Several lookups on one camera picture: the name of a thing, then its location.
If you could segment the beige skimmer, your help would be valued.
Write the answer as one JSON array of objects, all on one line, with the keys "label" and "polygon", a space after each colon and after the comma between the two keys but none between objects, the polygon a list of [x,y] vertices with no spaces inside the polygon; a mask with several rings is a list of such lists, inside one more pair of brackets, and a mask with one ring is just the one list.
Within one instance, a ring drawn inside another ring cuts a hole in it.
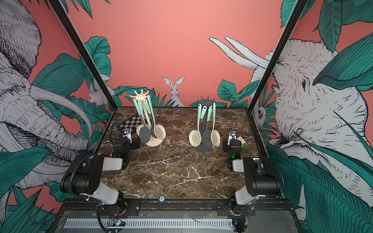
[{"label": "beige skimmer", "polygon": [[198,114],[197,114],[197,129],[192,130],[189,134],[189,142],[191,146],[193,147],[198,147],[202,141],[202,136],[200,133],[200,116],[201,116],[201,111],[202,111],[202,105],[198,105]]},{"label": "beige skimmer", "polygon": [[212,110],[212,112],[213,112],[213,128],[212,128],[212,132],[211,132],[211,135],[210,135],[210,139],[211,139],[212,144],[215,147],[218,147],[220,145],[220,134],[215,129],[216,103],[213,103],[213,110]]},{"label": "beige skimmer", "polygon": [[153,115],[153,122],[154,122],[154,125],[155,125],[155,135],[157,136],[158,139],[165,139],[166,138],[166,131],[165,131],[164,126],[161,125],[161,124],[156,124],[155,123],[155,118],[154,118],[154,112],[153,112],[153,106],[152,106],[151,96],[148,95],[147,99],[148,99],[148,102],[150,104],[151,113]]},{"label": "beige skimmer", "polygon": [[141,100],[134,100],[134,104],[135,104],[135,107],[138,111],[138,114],[141,118],[141,121],[142,121],[142,125],[141,126],[138,126],[137,128],[137,133],[139,135],[139,137],[141,139],[144,138],[144,131],[143,131],[143,127],[144,127],[144,117],[143,117],[143,108],[142,108],[142,103],[141,103]]}]

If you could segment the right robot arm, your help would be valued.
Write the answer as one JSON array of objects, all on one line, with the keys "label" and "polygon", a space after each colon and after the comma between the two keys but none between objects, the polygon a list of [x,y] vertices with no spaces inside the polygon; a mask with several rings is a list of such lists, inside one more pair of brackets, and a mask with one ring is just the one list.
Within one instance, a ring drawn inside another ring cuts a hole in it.
[{"label": "right robot arm", "polygon": [[241,141],[233,138],[223,144],[223,151],[227,152],[227,168],[244,174],[245,185],[235,192],[236,203],[247,205],[260,198],[278,196],[281,185],[270,159],[241,157],[241,146]]}]

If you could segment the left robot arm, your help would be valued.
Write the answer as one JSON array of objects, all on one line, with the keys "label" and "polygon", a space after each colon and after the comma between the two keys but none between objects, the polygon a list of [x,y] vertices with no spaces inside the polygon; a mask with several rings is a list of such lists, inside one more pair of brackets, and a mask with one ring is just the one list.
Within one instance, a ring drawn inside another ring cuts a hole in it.
[{"label": "left robot arm", "polygon": [[78,155],[60,182],[60,191],[77,198],[94,200],[101,205],[116,205],[121,209],[128,205],[123,194],[101,181],[104,171],[125,170],[131,151],[138,148],[135,140],[119,138],[113,145],[111,157],[97,153]]}]

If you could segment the beige utensil rack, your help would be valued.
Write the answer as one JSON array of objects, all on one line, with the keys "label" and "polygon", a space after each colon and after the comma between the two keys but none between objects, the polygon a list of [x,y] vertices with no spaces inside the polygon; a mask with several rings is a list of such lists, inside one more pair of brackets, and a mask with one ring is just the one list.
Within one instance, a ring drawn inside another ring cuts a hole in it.
[{"label": "beige utensil rack", "polygon": [[[145,119],[145,123],[146,123],[146,126],[147,128],[149,129],[149,131],[151,132],[151,127],[150,127],[150,118],[149,118],[149,115],[148,115],[148,112],[146,110],[146,107],[144,105],[144,99],[147,98],[149,92],[143,92],[143,90],[141,90],[140,93],[137,93],[135,91],[135,96],[131,96],[131,98],[133,98],[133,102],[134,100],[141,100],[142,102],[142,107],[143,107],[143,111],[144,111],[144,119]],[[152,135],[150,137],[150,140],[148,143],[146,143],[145,145],[149,146],[149,147],[156,147],[158,145],[160,145],[161,143],[163,142],[163,139],[158,139],[158,138],[154,138]]]}]

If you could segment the colourful puzzle cube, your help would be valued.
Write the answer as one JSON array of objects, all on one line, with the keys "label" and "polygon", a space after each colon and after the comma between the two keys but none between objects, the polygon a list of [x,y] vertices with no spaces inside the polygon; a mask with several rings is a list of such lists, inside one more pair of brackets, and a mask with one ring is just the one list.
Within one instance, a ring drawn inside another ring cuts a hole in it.
[{"label": "colourful puzzle cube", "polygon": [[241,142],[241,147],[243,148],[245,146],[246,141],[241,136],[237,137],[236,139]]}]

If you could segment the black white checkerboard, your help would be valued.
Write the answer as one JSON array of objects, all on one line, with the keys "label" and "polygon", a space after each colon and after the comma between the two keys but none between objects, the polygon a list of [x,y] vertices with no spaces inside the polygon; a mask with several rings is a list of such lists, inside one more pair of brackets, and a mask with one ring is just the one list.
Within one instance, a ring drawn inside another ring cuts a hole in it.
[{"label": "black white checkerboard", "polygon": [[142,124],[141,117],[138,114],[134,114],[130,118],[126,119],[120,124],[120,127],[124,129],[131,129],[131,131],[136,131],[137,127]]}]

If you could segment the round front knob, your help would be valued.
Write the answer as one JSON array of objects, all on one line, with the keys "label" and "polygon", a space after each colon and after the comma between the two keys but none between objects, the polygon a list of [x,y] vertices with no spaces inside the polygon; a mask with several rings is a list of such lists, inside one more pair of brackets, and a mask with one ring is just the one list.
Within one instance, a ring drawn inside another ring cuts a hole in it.
[{"label": "round front knob", "polygon": [[161,196],[158,198],[158,201],[159,201],[160,203],[164,203],[165,200],[166,200],[166,197],[165,197],[164,195],[161,195]]}]

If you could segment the small circuit board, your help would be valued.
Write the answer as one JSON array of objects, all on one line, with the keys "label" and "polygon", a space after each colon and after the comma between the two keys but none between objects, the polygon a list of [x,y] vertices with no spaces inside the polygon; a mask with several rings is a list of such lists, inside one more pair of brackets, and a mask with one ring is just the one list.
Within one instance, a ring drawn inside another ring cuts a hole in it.
[{"label": "small circuit board", "polygon": [[125,227],[126,221],[124,219],[112,219],[110,220],[110,227]]}]

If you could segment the white vent strip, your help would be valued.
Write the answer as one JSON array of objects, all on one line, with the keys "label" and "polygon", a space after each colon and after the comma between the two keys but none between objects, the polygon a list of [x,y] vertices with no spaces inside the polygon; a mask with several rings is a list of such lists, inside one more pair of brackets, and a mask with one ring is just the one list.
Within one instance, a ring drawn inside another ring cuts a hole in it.
[{"label": "white vent strip", "polygon": [[[230,219],[181,219],[181,218],[122,218],[126,221],[125,227],[110,227],[111,219],[103,219],[102,225],[108,229],[166,229],[166,228],[205,228],[232,230],[233,223]],[[96,219],[90,218],[69,218],[64,229],[99,229],[100,224]]]}]

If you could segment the black front rail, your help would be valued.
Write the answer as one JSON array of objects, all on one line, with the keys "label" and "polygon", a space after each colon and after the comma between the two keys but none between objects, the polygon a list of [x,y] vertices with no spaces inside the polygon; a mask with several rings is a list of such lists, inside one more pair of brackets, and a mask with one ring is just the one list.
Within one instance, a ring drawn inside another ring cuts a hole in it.
[{"label": "black front rail", "polygon": [[215,211],[219,216],[243,217],[258,211],[293,211],[289,200],[262,198],[249,204],[239,205],[230,199],[158,199],[129,198],[125,216],[139,216],[144,211]]}]

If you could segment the right black frame post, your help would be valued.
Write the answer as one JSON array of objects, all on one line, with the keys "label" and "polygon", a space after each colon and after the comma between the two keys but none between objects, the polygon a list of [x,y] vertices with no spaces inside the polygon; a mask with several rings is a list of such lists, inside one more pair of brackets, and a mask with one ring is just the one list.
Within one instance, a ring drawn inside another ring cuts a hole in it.
[{"label": "right black frame post", "polygon": [[293,11],[289,17],[289,20],[285,26],[285,29],[281,35],[281,38],[277,44],[277,47],[275,48],[275,51],[273,53],[273,56],[265,70],[265,73],[258,85],[258,88],[255,92],[255,95],[252,99],[252,102],[251,104],[249,105],[248,107],[248,110],[249,112],[252,112],[253,109],[254,109],[254,106],[256,104],[256,102],[258,101],[259,99],[259,96],[261,94],[261,92],[264,90],[264,87],[265,87],[265,84],[267,83],[268,79],[270,78],[271,76],[271,73],[273,72],[274,68],[275,68],[275,65],[281,55],[281,53],[283,52],[285,46],[286,46],[286,43],[287,41],[289,40],[292,32],[293,32],[293,29],[294,27],[296,26],[296,23],[298,22],[299,18],[300,18],[300,15],[302,14],[304,8],[305,8],[305,5],[307,3],[307,0],[299,0],[296,2],[294,8],[293,8]]}]

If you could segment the black frame post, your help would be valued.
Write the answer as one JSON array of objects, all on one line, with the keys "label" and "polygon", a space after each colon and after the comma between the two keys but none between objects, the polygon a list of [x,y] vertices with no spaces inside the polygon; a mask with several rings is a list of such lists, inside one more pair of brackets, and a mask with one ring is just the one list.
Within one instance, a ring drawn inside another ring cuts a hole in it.
[{"label": "black frame post", "polygon": [[72,40],[74,46],[79,52],[79,55],[82,57],[85,65],[87,66],[89,72],[94,77],[95,81],[98,83],[101,91],[103,92],[104,96],[108,100],[109,105],[113,108],[113,110],[117,110],[117,105],[112,98],[112,95],[109,93],[105,82],[102,80],[101,75],[92,59],[88,50],[86,49],[84,43],[82,42],[81,37],[77,33],[72,21],[70,20],[64,6],[60,1],[51,0],[48,1],[51,5],[52,9],[54,10],[55,14],[57,15],[58,19],[60,20],[61,24],[63,25],[64,29],[66,30],[67,34],[69,35],[70,39]]},{"label": "black frame post", "polygon": [[281,35],[281,38],[277,44],[277,47],[275,48],[275,51],[273,53],[273,56],[265,70],[265,73],[258,85],[258,88],[255,92],[255,95],[252,99],[252,102],[251,104],[249,105],[248,107],[248,110],[249,112],[252,112],[253,109],[254,109],[254,106],[256,104],[256,102],[258,101],[259,99],[259,96],[261,94],[261,92],[264,90],[264,87],[265,87],[265,84],[267,83],[268,79],[270,78],[271,76],[271,73],[273,72],[274,68],[275,68],[275,65],[281,55],[281,53],[283,52],[285,46],[286,46],[286,43],[287,41],[289,40],[292,32],[293,32],[293,29],[294,27],[296,26],[296,23],[298,22],[299,18],[300,18],[300,15],[302,14],[304,8],[305,8],[305,5],[307,3],[307,0],[299,0],[296,2],[294,8],[293,8],[293,11],[289,17],[289,20],[285,26],[285,29]]}]

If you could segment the left black frame post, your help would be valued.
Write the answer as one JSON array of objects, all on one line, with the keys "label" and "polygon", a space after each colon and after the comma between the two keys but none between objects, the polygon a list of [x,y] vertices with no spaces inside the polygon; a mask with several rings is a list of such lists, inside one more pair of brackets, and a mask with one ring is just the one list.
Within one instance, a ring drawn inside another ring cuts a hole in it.
[{"label": "left black frame post", "polygon": [[63,25],[64,29],[66,30],[67,34],[69,35],[70,39],[72,40],[74,46],[79,52],[79,55],[82,57],[85,65],[87,66],[89,72],[94,77],[95,81],[98,83],[101,91],[103,92],[104,96],[108,100],[109,105],[113,108],[113,110],[117,110],[117,105],[112,98],[112,95],[109,93],[105,82],[102,80],[101,75],[92,59],[88,50],[86,49],[84,43],[82,42],[81,37],[77,33],[72,21],[70,20],[64,6],[60,1],[51,0],[48,1],[51,5],[52,9],[54,10],[55,14],[57,15],[58,19],[60,20],[61,24]]}]

